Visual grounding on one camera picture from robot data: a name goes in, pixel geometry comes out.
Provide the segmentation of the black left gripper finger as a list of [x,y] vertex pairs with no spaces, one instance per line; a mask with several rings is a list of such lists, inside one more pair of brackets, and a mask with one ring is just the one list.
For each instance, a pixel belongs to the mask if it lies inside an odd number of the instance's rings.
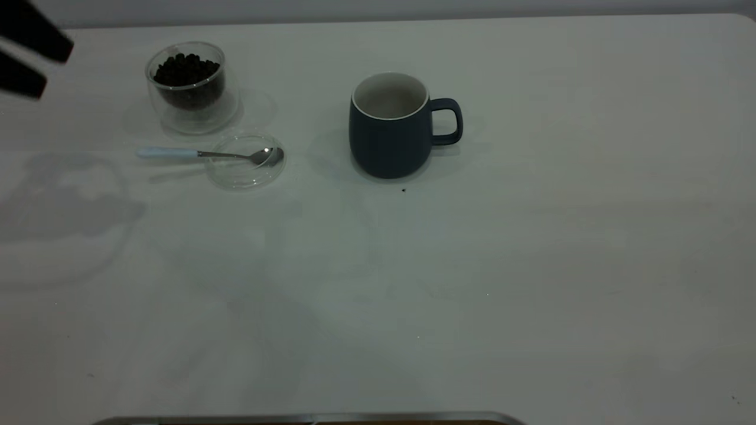
[[74,42],[30,1],[1,2],[1,35],[49,60],[65,64]]
[[37,70],[1,52],[1,90],[28,99],[40,99],[48,80]]

